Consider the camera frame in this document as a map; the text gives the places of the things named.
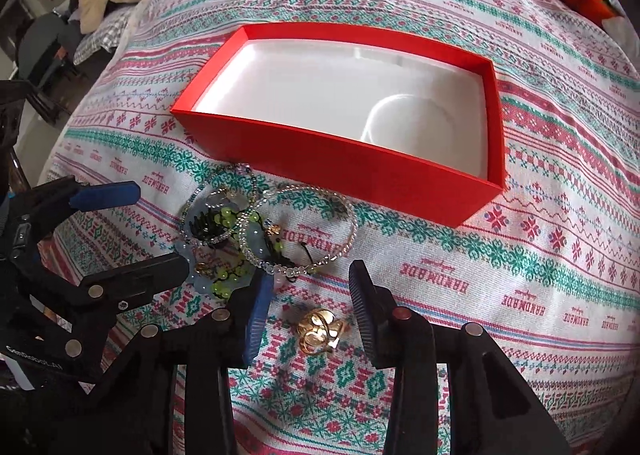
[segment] pink bead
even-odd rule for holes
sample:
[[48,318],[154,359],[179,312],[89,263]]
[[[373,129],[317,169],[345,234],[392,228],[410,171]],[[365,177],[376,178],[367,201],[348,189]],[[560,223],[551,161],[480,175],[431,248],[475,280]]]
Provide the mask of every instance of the pink bead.
[[286,281],[287,277],[284,276],[284,273],[276,273],[273,275],[273,291],[279,291]]

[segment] gold earring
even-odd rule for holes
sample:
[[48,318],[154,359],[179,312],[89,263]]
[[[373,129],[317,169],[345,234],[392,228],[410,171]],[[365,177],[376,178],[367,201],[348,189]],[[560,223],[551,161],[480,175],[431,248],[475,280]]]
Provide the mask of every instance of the gold earring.
[[298,323],[300,350],[307,356],[333,352],[345,329],[344,320],[336,319],[330,310],[313,310]]

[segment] red rivet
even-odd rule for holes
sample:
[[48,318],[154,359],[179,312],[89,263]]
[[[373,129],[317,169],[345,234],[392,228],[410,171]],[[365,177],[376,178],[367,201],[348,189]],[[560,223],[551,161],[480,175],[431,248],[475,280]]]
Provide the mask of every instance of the red rivet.
[[406,307],[396,307],[391,313],[396,320],[408,320],[411,318],[411,314],[411,309],[407,309]]

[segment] open rectangular box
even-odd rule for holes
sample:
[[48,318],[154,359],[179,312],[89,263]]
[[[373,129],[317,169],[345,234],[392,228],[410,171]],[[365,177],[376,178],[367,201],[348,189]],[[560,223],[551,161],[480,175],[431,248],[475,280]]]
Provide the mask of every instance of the open rectangular box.
[[451,227],[504,189],[492,62],[402,32],[243,26],[172,113],[215,159]]

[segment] bed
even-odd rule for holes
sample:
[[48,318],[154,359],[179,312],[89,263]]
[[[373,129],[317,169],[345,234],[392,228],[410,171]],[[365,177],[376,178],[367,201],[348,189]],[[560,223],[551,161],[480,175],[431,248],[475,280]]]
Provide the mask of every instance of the bed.
[[[458,229],[356,201],[361,232],[350,258],[365,259],[373,279],[434,323],[481,323],[574,451],[586,453],[619,412],[638,362],[640,78],[602,30],[558,0],[146,0],[46,169],[49,179],[135,180],[142,199],[74,215],[43,249],[44,262],[77,283],[172,250],[185,200],[216,163],[169,110],[241,24],[283,20],[406,31],[493,60],[507,190]],[[258,175],[263,188],[280,180]],[[246,188],[241,178],[227,181]],[[300,198],[286,211],[318,216],[318,207]],[[325,233],[324,242],[338,233],[328,223],[295,232]],[[373,370],[355,331],[332,356],[314,358],[302,355],[292,333],[292,309],[319,305],[354,328],[348,263],[279,292],[260,354],[249,370],[230,374],[236,434],[247,453],[382,451],[392,371]],[[438,282],[446,277],[457,283]],[[186,282],[124,312],[104,366],[143,324],[193,323],[217,305]],[[447,454],[444,367],[438,377],[438,453]],[[183,384],[181,370],[176,453],[184,450]]]

